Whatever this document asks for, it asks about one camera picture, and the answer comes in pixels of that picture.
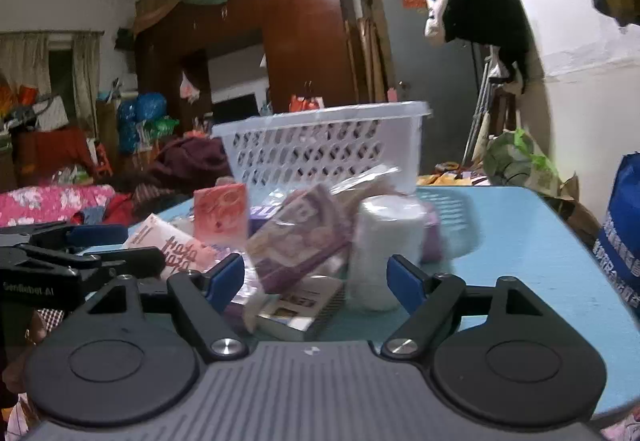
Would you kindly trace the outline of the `green white plastic bag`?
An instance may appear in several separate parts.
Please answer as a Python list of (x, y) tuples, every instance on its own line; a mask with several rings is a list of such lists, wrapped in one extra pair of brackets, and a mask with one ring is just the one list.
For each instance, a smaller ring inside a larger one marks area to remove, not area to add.
[(526, 187), (549, 197), (560, 193), (558, 170), (521, 128), (504, 131), (488, 143), (483, 168), (492, 185)]

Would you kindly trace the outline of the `red patterned packet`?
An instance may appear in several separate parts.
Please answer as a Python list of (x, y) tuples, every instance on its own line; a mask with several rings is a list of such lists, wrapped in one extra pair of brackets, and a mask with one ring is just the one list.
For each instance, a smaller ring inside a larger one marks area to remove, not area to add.
[(248, 239), (248, 196), (242, 183), (196, 190), (194, 237), (202, 243), (243, 248)]

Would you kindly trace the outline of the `window curtains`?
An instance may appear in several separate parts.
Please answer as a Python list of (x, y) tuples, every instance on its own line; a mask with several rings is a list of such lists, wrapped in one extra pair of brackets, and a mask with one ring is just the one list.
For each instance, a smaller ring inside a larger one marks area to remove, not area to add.
[(1, 35), (1, 115), (32, 120), (43, 132), (76, 123), (91, 138), (98, 135), (96, 98), (100, 80), (102, 34), (93, 31), (70, 35), (72, 52), (72, 110), (62, 94), (53, 90), (50, 75), (50, 40), (47, 31), (4, 32)]

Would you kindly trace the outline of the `black hanging garment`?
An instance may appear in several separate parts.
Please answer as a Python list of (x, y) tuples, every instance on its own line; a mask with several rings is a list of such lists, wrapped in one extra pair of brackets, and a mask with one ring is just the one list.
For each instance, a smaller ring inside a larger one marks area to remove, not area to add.
[(446, 42), (461, 39), (497, 48), (504, 80), (515, 80), (519, 72), (525, 90), (529, 40), (520, 0), (448, 0), (442, 22)]

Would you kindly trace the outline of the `blue plastic bags pile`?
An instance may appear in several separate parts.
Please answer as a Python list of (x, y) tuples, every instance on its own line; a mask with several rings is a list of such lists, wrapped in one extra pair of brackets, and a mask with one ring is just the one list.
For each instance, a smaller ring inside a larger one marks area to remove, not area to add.
[(174, 134), (179, 121), (168, 116), (163, 94), (139, 94), (119, 104), (116, 114), (118, 149), (132, 155), (151, 149), (161, 138)]

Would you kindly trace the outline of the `white red lettered packet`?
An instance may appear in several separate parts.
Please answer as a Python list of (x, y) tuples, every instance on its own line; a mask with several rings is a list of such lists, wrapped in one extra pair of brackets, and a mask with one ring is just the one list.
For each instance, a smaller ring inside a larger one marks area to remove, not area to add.
[(156, 247), (163, 253), (165, 268), (158, 277), (164, 281), (177, 272), (191, 270), (205, 273), (218, 262), (217, 253), (212, 247), (160, 219), (156, 214), (148, 216), (124, 242), (125, 249), (144, 247)]

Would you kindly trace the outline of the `grey metal door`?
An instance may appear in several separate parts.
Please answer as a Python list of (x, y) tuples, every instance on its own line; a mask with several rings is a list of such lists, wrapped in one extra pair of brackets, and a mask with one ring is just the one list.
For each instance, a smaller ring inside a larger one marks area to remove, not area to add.
[(482, 52), (462, 40), (444, 44), (424, 36), (425, 0), (381, 0), (390, 42), (394, 87), (402, 101), (421, 101), (420, 172), (462, 159), (482, 77)]

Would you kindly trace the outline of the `white perforated plastic basket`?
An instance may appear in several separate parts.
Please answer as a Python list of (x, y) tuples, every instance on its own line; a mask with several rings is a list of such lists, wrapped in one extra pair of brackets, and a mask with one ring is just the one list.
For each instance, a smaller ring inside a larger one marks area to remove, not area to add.
[(276, 190), (333, 186), (379, 164), (393, 186), (412, 192), (421, 158), (425, 102), (350, 105), (216, 124), (233, 178), (253, 205)]

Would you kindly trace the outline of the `dark red wooden wardrobe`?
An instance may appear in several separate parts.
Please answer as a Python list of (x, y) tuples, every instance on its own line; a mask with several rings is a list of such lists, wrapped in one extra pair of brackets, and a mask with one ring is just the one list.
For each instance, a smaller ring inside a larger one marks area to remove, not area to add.
[(262, 44), (275, 112), (292, 95), (320, 96), (326, 106), (358, 100), (358, 70), (349, 51), (355, 27), (352, 0), (228, 0), (221, 5), (179, 3), (134, 42), (138, 89), (157, 92), (183, 129), (212, 107), (207, 94), (189, 104), (182, 79), (209, 88), (210, 58)]

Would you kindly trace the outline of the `white tissue roll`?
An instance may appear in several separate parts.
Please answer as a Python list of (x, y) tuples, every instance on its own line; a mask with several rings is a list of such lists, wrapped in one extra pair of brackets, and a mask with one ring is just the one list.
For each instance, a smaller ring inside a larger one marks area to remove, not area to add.
[(387, 261), (393, 255), (420, 260), (426, 218), (425, 207), (414, 197), (378, 195), (360, 202), (347, 277), (352, 308), (387, 312), (398, 307), (387, 286)]

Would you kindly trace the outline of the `pink floral bedding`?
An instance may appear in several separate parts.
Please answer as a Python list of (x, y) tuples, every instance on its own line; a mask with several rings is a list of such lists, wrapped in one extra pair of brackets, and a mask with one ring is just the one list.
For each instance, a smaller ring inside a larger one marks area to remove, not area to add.
[(28, 186), (1, 194), (1, 226), (67, 221), (91, 207), (105, 207), (115, 196), (111, 185)]

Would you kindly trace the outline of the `blue shopping bag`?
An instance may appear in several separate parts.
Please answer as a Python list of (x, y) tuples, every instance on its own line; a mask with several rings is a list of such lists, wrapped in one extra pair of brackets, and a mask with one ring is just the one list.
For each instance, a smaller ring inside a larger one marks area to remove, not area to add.
[(614, 180), (608, 211), (593, 254), (623, 302), (639, 317), (640, 156), (625, 155)]

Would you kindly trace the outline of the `purple wrapped tissue pack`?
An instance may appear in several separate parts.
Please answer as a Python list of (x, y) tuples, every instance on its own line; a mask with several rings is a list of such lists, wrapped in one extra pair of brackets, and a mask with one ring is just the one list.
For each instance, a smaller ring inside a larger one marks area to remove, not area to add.
[(246, 243), (267, 294), (282, 294), (350, 242), (344, 209), (319, 184), (293, 198)]

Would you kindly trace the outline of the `black white box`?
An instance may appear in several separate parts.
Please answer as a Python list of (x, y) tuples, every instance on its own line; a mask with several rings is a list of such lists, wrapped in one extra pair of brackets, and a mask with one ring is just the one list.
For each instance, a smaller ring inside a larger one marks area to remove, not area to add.
[(341, 279), (311, 275), (277, 298), (270, 299), (257, 315), (257, 328), (283, 341), (314, 340), (345, 301)]

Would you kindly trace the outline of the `aluminium crutches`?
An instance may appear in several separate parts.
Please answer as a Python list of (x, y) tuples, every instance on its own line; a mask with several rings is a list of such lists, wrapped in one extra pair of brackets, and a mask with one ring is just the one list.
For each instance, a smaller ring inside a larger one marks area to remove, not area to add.
[(489, 81), (491, 72), (492, 60), (487, 57), (483, 69), (483, 77), (480, 82), (480, 91), (478, 91), (476, 106), (472, 117), (472, 123), (468, 138), (466, 139), (465, 148), (462, 156), (461, 166), (465, 167), (472, 159), (474, 148), (477, 142), (478, 135), (480, 134), (480, 127), (485, 118), (485, 114), (489, 109), (489, 103), (491, 98), (491, 83)]

